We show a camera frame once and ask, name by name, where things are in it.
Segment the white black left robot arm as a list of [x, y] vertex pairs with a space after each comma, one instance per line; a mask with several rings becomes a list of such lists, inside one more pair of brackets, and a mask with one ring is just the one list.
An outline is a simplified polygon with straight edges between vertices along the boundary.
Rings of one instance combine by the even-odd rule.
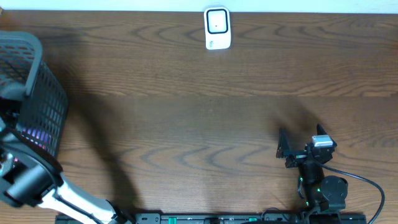
[[53, 132], [21, 126], [21, 117], [21, 101], [1, 98], [1, 201], [55, 210], [81, 223], [136, 222], [68, 180], [49, 152]]

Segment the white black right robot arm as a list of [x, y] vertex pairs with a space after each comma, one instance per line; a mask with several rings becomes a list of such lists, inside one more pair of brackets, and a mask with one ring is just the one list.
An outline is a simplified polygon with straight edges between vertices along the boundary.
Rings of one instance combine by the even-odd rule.
[[279, 131], [279, 142], [276, 157], [285, 159], [286, 168], [297, 168], [298, 184], [301, 197], [310, 208], [318, 212], [338, 212], [346, 208], [348, 182], [335, 175], [326, 176], [323, 165], [332, 160], [337, 143], [317, 125], [317, 134], [302, 150], [294, 149], [286, 132]]

